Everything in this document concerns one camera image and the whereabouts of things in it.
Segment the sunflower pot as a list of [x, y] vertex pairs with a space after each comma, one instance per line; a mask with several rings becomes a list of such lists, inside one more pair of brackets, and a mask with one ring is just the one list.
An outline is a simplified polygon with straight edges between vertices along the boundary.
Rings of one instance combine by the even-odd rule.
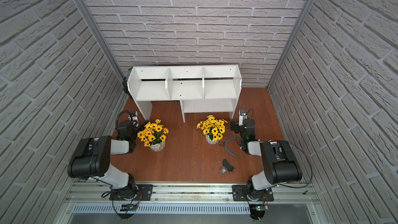
[[202, 130], [208, 144], [214, 145], [223, 139], [227, 123], [224, 119], [216, 119], [213, 115], [209, 115], [206, 120], [197, 124], [197, 129]]
[[160, 119], [155, 122], [149, 122], [144, 125], [144, 129], [138, 132], [137, 137], [144, 143], [145, 147], [159, 152], [164, 149], [165, 141], [169, 134], [168, 128], [164, 127]]

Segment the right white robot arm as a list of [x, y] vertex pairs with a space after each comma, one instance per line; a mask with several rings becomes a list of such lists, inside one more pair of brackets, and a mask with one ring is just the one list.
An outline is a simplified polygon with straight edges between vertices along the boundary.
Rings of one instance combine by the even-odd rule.
[[285, 186], [302, 179], [303, 173], [290, 142], [257, 140], [255, 121], [252, 119], [232, 121], [231, 130], [240, 135], [239, 144], [242, 151], [262, 159], [263, 170], [249, 177], [242, 189], [247, 200], [257, 201], [278, 184], [282, 183]]

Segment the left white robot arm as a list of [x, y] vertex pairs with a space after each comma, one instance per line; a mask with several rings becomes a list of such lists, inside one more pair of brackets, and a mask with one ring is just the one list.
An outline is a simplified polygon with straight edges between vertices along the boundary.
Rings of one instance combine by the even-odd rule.
[[118, 136], [115, 138], [108, 135], [81, 139], [67, 166], [68, 176], [108, 185], [110, 190], [103, 193], [102, 198], [109, 197], [111, 201], [142, 200], [143, 193], [134, 177], [122, 172], [110, 161], [112, 155], [133, 153], [141, 127], [137, 117], [130, 117], [117, 124]]

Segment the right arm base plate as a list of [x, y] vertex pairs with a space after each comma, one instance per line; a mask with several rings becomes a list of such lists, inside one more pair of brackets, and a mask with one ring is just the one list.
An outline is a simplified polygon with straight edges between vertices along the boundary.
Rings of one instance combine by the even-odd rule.
[[246, 185], [232, 185], [232, 196], [235, 202], [272, 202], [274, 195], [271, 188], [263, 190], [249, 190]]

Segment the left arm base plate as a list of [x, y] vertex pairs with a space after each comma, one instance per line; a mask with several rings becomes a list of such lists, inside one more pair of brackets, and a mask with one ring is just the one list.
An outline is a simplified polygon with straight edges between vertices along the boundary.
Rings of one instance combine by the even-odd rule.
[[109, 199], [111, 201], [149, 201], [152, 195], [153, 185], [138, 184], [133, 187], [126, 186], [111, 190]]

